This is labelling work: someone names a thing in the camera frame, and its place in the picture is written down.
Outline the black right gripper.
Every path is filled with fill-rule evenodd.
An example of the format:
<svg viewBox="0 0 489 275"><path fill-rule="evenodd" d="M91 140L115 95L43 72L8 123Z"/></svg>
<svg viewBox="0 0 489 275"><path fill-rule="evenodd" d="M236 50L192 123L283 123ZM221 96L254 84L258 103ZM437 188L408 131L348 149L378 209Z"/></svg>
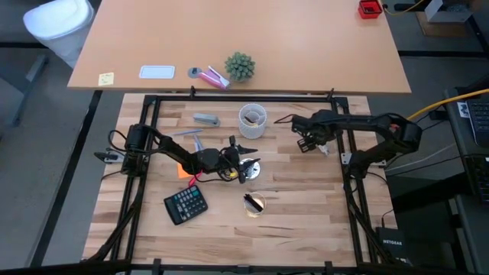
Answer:
<svg viewBox="0 0 489 275"><path fill-rule="evenodd" d="M292 116L292 132L299 134L302 139L297 145L302 153L315 150L316 142L332 141L343 134L343 130L334 126L338 115L330 110L319 110L310 118L300 115Z"/></svg>

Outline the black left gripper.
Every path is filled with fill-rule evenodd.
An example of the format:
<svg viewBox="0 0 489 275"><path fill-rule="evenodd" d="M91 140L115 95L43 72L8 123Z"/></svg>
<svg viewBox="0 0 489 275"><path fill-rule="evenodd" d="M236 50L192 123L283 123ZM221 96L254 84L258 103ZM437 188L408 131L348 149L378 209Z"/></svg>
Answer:
<svg viewBox="0 0 489 275"><path fill-rule="evenodd" d="M207 148L198 152L199 170L203 173L216 173L218 181L231 182L238 180L239 183L245 183L245 178L241 174L241 169L249 169L258 164L260 158L240 159L243 154L257 152L257 149L246 148L239 145L232 135L229 138L230 145L221 150Z"/></svg>

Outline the white ribbed pen cup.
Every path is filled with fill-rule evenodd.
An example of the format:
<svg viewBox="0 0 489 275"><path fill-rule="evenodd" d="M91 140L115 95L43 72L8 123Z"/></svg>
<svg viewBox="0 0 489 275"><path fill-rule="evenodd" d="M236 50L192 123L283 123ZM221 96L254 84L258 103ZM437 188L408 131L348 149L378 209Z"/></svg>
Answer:
<svg viewBox="0 0 489 275"><path fill-rule="evenodd" d="M260 125L251 127L245 119L248 114L256 114L260 116ZM261 137L267 126L267 113L263 106L256 103L244 105L238 113L238 129L240 133L247 139L258 139Z"/></svg>

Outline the long black white stick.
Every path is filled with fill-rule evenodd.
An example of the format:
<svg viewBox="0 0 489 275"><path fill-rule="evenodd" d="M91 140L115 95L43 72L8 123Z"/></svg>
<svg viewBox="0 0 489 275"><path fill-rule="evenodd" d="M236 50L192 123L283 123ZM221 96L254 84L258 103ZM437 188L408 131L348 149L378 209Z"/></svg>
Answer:
<svg viewBox="0 0 489 275"><path fill-rule="evenodd" d="M260 205L257 201L254 200L254 198L250 194L245 194L244 195L244 200L246 201L247 204L249 204L252 209L256 212L262 212L263 211L263 206Z"/></svg>

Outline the grey stapler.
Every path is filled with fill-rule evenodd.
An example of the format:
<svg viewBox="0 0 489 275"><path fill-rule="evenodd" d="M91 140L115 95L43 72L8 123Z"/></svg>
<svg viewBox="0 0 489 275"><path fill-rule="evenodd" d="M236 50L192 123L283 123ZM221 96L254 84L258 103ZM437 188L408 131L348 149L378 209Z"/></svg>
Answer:
<svg viewBox="0 0 489 275"><path fill-rule="evenodd" d="M194 113L193 120L194 122L213 126L213 127L219 127L221 124L219 117L217 115L210 115L204 113Z"/></svg>

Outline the black calculator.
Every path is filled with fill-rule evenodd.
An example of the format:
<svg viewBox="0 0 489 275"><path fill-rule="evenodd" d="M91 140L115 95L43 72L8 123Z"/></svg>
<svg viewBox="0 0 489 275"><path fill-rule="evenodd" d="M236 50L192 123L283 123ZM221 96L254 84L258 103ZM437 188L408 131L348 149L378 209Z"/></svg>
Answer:
<svg viewBox="0 0 489 275"><path fill-rule="evenodd" d="M164 206L175 225L188 222L208 209L208 204L196 185L165 198Z"/></svg>

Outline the pink stapler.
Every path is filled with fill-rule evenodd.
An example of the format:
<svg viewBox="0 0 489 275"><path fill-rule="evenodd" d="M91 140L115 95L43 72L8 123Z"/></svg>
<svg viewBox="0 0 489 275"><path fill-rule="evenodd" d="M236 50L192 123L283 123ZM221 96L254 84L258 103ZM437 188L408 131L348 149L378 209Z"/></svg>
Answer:
<svg viewBox="0 0 489 275"><path fill-rule="evenodd" d="M217 89L227 89L230 86L230 82L211 66L208 66L206 71L200 72L199 78Z"/></svg>

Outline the green succulent plant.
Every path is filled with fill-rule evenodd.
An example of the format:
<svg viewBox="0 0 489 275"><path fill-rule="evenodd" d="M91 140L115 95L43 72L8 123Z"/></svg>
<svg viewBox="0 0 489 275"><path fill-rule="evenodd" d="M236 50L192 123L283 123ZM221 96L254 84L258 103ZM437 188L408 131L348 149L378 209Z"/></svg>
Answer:
<svg viewBox="0 0 489 275"><path fill-rule="evenodd" d="M245 53L235 52L225 61L225 71L235 82L245 82L254 76L255 62Z"/></svg>

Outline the beige wooden desk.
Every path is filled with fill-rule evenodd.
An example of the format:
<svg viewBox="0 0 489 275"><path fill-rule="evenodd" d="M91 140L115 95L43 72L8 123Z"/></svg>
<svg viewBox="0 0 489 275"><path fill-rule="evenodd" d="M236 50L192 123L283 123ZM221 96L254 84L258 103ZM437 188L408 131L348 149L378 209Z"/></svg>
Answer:
<svg viewBox="0 0 489 275"><path fill-rule="evenodd" d="M235 91L406 94L387 19L362 19L360 0L102 0L70 77L72 89L206 89L191 67L225 72L235 52L255 62ZM144 65L172 79L140 79ZM115 74L98 86L99 74Z"/></svg>

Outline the white rectangular card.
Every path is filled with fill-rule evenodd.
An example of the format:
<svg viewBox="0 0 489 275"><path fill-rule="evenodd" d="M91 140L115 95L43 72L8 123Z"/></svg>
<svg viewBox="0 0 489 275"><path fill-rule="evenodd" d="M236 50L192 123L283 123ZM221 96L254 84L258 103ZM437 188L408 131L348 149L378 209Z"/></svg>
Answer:
<svg viewBox="0 0 489 275"><path fill-rule="evenodd" d="M139 72L140 79L172 79L175 75L175 66L144 65Z"/></svg>

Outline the black Netgear network box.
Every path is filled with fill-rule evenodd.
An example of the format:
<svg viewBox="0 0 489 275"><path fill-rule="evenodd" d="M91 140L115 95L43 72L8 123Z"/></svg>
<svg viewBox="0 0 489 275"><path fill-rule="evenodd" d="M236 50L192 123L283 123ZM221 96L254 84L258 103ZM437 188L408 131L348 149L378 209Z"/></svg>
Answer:
<svg viewBox="0 0 489 275"><path fill-rule="evenodd" d="M406 240L404 233L395 228L377 227L376 232L382 245L398 260L406 261Z"/></svg>

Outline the red box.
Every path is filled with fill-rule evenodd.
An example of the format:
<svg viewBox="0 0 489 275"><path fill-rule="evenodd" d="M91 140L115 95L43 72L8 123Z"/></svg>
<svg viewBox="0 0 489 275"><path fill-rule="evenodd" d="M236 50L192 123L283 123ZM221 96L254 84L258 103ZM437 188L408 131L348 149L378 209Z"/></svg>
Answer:
<svg viewBox="0 0 489 275"><path fill-rule="evenodd" d="M375 19L383 13L383 7L378 0L360 0L358 13L362 19Z"/></svg>

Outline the black laptop keyboard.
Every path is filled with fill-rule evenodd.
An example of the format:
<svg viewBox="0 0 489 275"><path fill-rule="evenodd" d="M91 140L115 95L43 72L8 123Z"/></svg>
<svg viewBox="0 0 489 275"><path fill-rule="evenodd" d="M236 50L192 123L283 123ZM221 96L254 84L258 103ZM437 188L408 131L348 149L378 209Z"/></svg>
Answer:
<svg viewBox="0 0 489 275"><path fill-rule="evenodd" d="M466 103L475 143L489 148L489 99L469 99Z"/></svg>

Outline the brown cardboard box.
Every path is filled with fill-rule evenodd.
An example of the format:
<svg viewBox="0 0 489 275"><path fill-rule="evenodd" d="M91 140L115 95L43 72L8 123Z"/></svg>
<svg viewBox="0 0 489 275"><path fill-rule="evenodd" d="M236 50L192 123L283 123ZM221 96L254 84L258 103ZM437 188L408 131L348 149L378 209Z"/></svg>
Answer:
<svg viewBox="0 0 489 275"><path fill-rule="evenodd" d="M473 0L473 14L482 7L483 0ZM466 23L429 23L424 13L425 8L416 12L416 17L423 34L427 37L467 37L468 27Z"/></svg>

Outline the light grey open box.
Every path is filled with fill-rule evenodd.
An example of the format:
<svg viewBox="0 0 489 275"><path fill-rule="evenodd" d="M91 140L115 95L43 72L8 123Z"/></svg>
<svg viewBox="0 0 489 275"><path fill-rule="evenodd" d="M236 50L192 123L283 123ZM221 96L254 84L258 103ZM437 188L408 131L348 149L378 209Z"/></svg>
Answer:
<svg viewBox="0 0 489 275"><path fill-rule="evenodd" d="M473 0L431 0L424 13L429 23L465 23L472 15Z"/></svg>

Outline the grey furniture leg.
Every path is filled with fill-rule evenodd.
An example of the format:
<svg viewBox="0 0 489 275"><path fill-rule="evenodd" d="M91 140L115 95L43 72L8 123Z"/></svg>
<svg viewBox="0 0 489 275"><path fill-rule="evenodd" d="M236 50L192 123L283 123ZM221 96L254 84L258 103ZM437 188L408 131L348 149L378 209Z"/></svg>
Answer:
<svg viewBox="0 0 489 275"><path fill-rule="evenodd" d="M47 56L44 54L39 55L27 73L20 73L15 69L9 69L6 65L0 64L0 79L6 81L6 83L22 94L22 99L18 104L17 110L11 118L12 126L17 127L21 123L26 101L31 94L36 80L39 78L47 63Z"/></svg>

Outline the white trash bin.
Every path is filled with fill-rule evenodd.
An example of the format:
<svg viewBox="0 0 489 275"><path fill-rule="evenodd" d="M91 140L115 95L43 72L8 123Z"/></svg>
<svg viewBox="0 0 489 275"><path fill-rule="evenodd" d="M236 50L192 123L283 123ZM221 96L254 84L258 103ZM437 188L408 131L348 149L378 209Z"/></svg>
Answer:
<svg viewBox="0 0 489 275"><path fill-rule="evenodd" d="M33 37L73 69L94 17L88 0L53 0L27 11L23 22Z"/></svg>

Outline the black aluminium table frame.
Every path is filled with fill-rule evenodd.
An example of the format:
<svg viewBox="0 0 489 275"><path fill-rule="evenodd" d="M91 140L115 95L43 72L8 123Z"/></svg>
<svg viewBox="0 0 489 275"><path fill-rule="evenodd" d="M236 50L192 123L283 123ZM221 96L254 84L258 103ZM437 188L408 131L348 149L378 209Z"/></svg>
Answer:
<svg viewBox="0 0 489 275"><path fill-rule="evenodd" d="M238 129L238 113L249 103L263 106L267 126L258 139ZM117 260L131 258L133 270L149 270L155 260L162 270L231 273L322 273L331 267L351 273L359 260L380 255L350 213L343 190L341 154L376 144L371 132L344 134L330 145L328 156L302 153L297 135L280 122L288 114L309 116L320 109L369 111L364 96L332 97L250 95L136 94L123 98L116 130L126 135L143 121L163 133L194 128L193 114L217 115L221 125L207 128L205 147L222 148L234 135L244 147L257 149L261 172L245 184L223 183L217 176L199 182L208 209L181 225L170 220L164 199L187 187L177 176L176 163L163 154L149 160L144 198L137 221L128 224L119 242ZM245 193L260 193L267 201L263 215L250 218Z"/></svg>

